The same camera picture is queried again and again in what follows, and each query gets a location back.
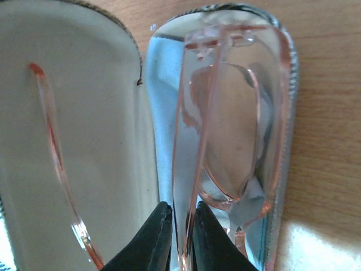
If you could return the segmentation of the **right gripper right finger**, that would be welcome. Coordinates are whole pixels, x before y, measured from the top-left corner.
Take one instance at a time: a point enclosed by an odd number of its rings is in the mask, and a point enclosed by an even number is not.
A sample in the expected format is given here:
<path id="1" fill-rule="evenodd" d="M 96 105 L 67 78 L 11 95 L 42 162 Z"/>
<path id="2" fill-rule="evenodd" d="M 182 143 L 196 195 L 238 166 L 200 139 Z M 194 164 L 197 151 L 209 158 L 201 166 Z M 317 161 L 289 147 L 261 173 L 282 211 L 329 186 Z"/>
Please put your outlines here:
<path id="1" fill-rule="evenodd" d="M 195 270 L 256 270 L 234 246 L 210 207 L 203 201 L 196 208 L 192 239 Z"/>

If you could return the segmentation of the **brown striped glasses case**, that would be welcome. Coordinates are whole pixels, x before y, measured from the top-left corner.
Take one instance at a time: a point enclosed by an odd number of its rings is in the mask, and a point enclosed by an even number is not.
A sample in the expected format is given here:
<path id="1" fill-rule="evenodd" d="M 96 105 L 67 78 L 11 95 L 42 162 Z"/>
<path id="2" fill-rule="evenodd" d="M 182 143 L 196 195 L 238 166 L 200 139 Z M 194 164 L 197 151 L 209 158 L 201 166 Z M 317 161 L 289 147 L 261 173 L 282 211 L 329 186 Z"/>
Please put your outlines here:
<path id="1" fill-rule="evenodd" d="M 1 2 L 2 270 L 273 270 L 300 65 L 243 3 L 142 56 L 86 1 Z"/>

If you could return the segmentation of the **thin red frame glasses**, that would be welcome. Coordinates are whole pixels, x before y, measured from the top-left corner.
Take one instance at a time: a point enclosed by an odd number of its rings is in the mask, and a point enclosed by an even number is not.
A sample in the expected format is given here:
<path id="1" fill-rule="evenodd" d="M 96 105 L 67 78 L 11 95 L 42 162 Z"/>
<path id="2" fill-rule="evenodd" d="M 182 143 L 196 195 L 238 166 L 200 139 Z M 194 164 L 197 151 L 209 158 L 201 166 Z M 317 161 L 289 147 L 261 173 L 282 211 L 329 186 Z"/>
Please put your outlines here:
<path id="1" fill-rule="evenodd" d="M 183 41 L 171 185 L 174 207 L 171 269 L 190 270 L 186 213 L 203 200 L 227 234 L 256 214 L 236 218 L 248 182 L 264 192 L 257 212 L 275 194 L 286 86 L 283 36 L 265 23 L 163 25 L 153 37 Z M 160 201 L 153 116 L 146 85 L 135 84 L 135 49 L 120 31 L 68 23 L 31 35 L 30 69 L 39 83 L 51 151 L 40 150 L 34 193 L 38 213 L 25 270 L 89 270 L 65 227 L 58 188 L 71 188 L 102 255 L 109 260 L 134 236 Z"/>

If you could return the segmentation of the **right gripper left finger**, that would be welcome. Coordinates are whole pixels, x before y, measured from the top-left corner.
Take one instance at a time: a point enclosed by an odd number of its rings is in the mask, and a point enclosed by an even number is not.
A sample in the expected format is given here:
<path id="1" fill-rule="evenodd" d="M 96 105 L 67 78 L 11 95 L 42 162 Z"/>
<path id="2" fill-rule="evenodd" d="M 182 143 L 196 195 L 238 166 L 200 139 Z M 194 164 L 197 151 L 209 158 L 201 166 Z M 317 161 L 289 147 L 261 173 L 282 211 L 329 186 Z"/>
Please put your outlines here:
<path id="1" fill-rule="evenodd" d="M 160 202 L 129 244 L 102 269 L 166 271 L 170 269 L 172 208 Z"/>

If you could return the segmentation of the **light blue cleaning cloth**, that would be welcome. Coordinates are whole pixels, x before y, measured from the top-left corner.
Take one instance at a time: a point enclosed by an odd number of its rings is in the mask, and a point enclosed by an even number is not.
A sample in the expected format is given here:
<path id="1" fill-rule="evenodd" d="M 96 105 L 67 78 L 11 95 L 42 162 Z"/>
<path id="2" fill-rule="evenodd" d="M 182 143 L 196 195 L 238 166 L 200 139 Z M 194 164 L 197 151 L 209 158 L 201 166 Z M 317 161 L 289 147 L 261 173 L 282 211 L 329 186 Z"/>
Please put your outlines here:
<path id="1" fill-rule="evenodd" d="M 152 37 L 148 44 L 145 67 L 155 133 L 159 198 L 170 205 L 173 203 L 171 164 L 182 52 L 183 41 Z M 252 215 L 256 207 L 263 203 L 264 195 L 259 180 L 253 177 L 248 182 L 245 201 L 234 210 L 240 211 L 236 218 Z M 246 233 L 248 259 L 257 270 L 263 270 L 265 266 L 266 228 L 267 217 L 252 224 Z"/>

